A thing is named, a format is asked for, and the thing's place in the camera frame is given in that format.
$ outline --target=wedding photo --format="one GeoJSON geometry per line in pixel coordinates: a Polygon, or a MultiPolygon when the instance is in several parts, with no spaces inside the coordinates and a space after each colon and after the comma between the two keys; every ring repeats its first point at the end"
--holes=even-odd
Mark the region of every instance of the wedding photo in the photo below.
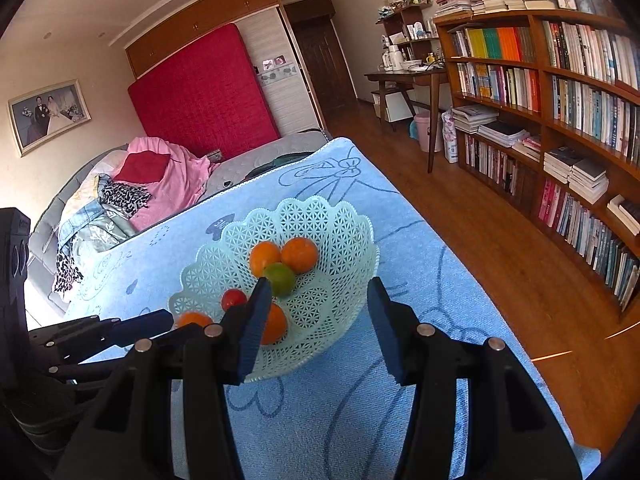
{"type": "Polygon", "coordinates": [[[78,81],[67,81],[9,101],[20,156],[91,119],[78,81]]]}

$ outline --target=groom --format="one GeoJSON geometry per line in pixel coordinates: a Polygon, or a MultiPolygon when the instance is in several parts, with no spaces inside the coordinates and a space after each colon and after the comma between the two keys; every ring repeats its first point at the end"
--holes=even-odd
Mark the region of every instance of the groom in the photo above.
{"type": "Polygon", "coordinates": [[[36,97],[36,122],[42,131],[42,136],[47,135],[49,128],[49,109],[47,105],[42,104],[42,97],[36,97]]]}

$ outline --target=wooden desk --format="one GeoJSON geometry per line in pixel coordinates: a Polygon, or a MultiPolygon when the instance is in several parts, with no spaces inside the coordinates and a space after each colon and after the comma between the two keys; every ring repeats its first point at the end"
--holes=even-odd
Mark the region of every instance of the wooden desk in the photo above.
{"type": "MultiPolygon", "coordinates": [[[[402,71],[391,71],[391,72],[372,72],[370,74],[365,74],[369,81],[377,81],[378,87],[380,90],[380,120],[385,121],[386,116],[386,86],[385,83],[387,81],[396,83],[396,86],[402,92],[402,97],[406,101],[406,105],[409,107],[412,115],[415,115],[414,106],[419,106],[420,108],[427,108],[431,111],[431,120],[430,120],[430,131],[437,132],[438,131],[438,100],[440,99],[440,84],[447,82],[447,71],[443,68],[437,68],[434,70],[429,70],[427,72],[406,72],[402,71]],[[421,103],[418,101],[412,101],[409,99],[409,95],[407,94],[407,89],[409,85],[417,85],[417,86],[428,86],[430,87],[431,94],[429,102],[427,105],[425,103],[421,103]]],[[[429,162],[427,166],[427,172],[431,173],[433,171],[433,155],[436,147],[436,136],[429,136],[429,162]]]]}

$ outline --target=green citrus fruit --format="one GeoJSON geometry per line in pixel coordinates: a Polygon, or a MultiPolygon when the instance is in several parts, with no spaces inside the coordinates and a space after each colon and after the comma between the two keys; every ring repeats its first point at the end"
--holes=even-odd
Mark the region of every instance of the green citrus fruit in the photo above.
{"type": "Polygon", "coordinates": [[[270,281],[271,292],[276,298],[288,296],[296,286],[296,275],[280,262],[266,266],[262,275],[270,281]]]}

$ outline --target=fruit basket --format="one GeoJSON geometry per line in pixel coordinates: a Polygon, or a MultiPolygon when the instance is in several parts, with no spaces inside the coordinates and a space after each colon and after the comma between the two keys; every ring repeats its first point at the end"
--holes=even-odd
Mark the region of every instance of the fruit basket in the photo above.
{"type": "Polygon", "coordinates": [[[287,317],[287,333],[275,344],[260,346],[247,381],[292,371],[331,346],[356,319],[366,302],[367,283],[378,270],[369,218],[348,202],[331,206],[321,196],[304,202],[287,198],[275,211],[255,209],[227,225],[219,241],[200,248],[195,263],[182,271],[182,291],[169,298],[174,317],[196,310],[219,321],[224,292],[239,288],[250,295],[257,282],[248,267],[252,248],[264,240],[282,246],[293,237],[316,244],[318,263],[297,276],[290,296],[276,300],[287,317]]]}

